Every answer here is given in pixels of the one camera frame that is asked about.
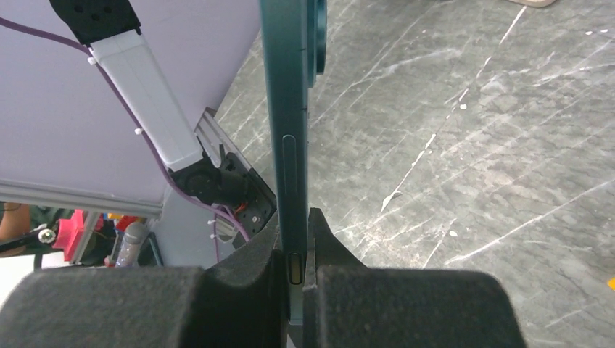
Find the purple cable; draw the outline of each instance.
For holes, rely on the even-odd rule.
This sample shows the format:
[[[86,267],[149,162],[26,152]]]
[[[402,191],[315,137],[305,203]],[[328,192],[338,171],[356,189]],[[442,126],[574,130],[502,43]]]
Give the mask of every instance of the purple cable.
[[[88,57],[92,57],[90,51],[86,47],[81,46],[79,43],[74,42],[63,36],[59,36],[59,35],[49,33],[43,30],[31,28],[25,25],[17,24],[16,22],[11,22],[10,20],[4,19],[3,17],[0,17],[0,25],[5,28],[9,28],[9,29],[21,32],[21,33],[25,33],[25,34],[32,35],[32,36],[37,36],[39,38],[45,38],[47,40],[55,41],[59,44],[64,44],[66,46],[73,47],[74,49],[77,49],[87,54]],[[113,83],[113,81],[111,81],[111,78],[109,77],[107,72],[105,72],[104,69],[102,69],[102,67],[100,67],[100,65],[98,64],[96,64],[96,68],[98,68],[98,71],[101,73],[102,77],[104,78],[104,80],[107,82],[107,84],[109,85],[109,87],[111,88],[115,96],[117,97],[117,100],[120,101],[120,103],[122,104],[122,106],[124,107],[128,115],[131,117],[132,121],[135,123],[137,128],[142,128],[141,123],[139,122],[139,120],[137,120],[131,108],[126,103],[126,100],[124,100],[124,97],[122,97],[122,94],[120,93],[120,91],[115,87],[115,84]],[[149,147],[149,150],[154,155],[154,159],[156,160],[156,164],[158,165],[158,168],[162,172],[162,175],[165,177],[165,180],[167,181],[167,183],[173,188],[173,190],[175,190],[177,194],[179,194],[184,199],[187,199],[192,204],[195,204],[198,207],[201,207],[201,208],[204,208],[206,210],[213,212],[214,218],[216,215],[220,215],[222,218],[225,218],[228,221],[230,221],[235,226],[235,228],[237,228],[237,230],[242,234],[242,236],[244,237],[244,240],[249,241],[249,236],[246,230],[244,229],[244,226],[242,226],[241,223],[239,223],[239,221],[237,221],[237,219],[235,219],[231,214],[228,214],[227,213],[228,210],[227,212],[223,212],[222,210],[215,209],[214,207],[211,207],[210,205],[207,205],[205,203],[198,202],[197,200],[192,199],[192,197],[182,192],[182,190],[180,190],[175,185],[175,183],[173,182],[173,179],[171,179],[165,164],[162,163],[162,160],[160,159],[160,155],[158,154],[158,151],[156,151],[156,147],[152,143],[152,140],[149,138],[146,132],[143,132],[142,134],[143,134],[143,137],[145,139],[147,146]]]
[[[227,214],[229,214],[229,215],[233,215],[233,213],[232,213],[232,211],[231,211],[231,208],[229,208],[229,207],[227,207],[227,206],[223,205],[223,206],[222,206],[222,209],[224,209],[224,211],[225,211]]]

